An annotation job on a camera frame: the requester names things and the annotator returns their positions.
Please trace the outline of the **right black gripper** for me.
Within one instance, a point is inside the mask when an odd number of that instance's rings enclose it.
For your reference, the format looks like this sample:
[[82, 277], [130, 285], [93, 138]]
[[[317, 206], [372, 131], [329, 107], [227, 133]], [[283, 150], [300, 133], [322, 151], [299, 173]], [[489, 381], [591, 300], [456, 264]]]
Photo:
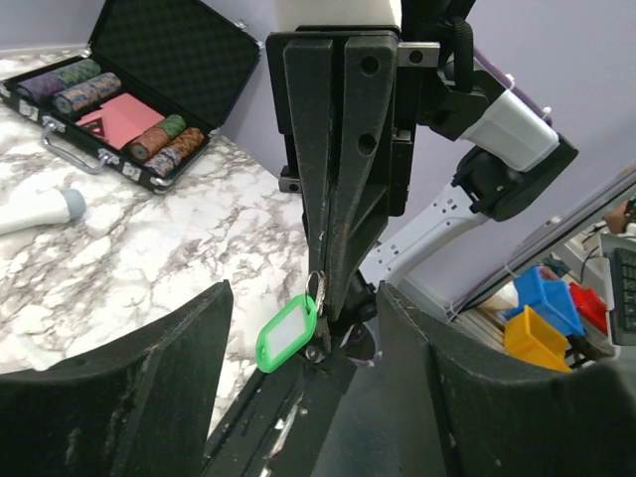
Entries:
[[265, 50], [286, 152], [279, 188], [302, 193], [309, 269], [327, 272], [335, 322], [388, 216], [404, 213], [422, 77], [441, 47], [390, 28], [303, 26], [270, 34]]

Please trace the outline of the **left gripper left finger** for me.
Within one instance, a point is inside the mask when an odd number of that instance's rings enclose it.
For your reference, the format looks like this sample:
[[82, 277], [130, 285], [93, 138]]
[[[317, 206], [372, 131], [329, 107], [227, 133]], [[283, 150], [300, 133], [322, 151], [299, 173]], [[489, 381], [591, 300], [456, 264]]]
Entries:
[[233, 306], [223, 281], [45, 371], [2, 375], [2, 475], [200, 475]]

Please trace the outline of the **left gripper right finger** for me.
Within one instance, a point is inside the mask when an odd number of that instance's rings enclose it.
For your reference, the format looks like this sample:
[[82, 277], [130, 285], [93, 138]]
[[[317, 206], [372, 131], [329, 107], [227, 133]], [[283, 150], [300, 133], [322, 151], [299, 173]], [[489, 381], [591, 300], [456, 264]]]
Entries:
[[632, 363], [553, 372], [426, 315], [390, 285], [377, 303], [384, 409], [404, 475], [634, 474]]

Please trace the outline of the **green key tag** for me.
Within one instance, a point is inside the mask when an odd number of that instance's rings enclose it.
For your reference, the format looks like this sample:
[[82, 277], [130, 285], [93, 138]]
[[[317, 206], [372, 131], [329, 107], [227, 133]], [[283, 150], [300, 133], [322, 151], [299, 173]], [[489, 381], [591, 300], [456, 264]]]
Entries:
[[314, 300], [299, 294], [260, 330], [255, 344], [257, 368], [266, 374], [277, 370], [313, 337], [317, 325]]

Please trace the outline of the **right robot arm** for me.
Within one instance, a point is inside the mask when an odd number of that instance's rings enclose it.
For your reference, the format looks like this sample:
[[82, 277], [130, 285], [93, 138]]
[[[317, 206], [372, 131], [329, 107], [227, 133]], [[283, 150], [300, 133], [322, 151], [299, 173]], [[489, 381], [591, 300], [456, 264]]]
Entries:
[[[576, 149], [475, 49], [468, 1], [278, 1], [266, 53], [287, 169], [303, 199], [320, 319], [361, 321], [454, 238], [526, 209]], [[408, 195], [415, 131], [470, 151], [441, 194], [386, 243]]]

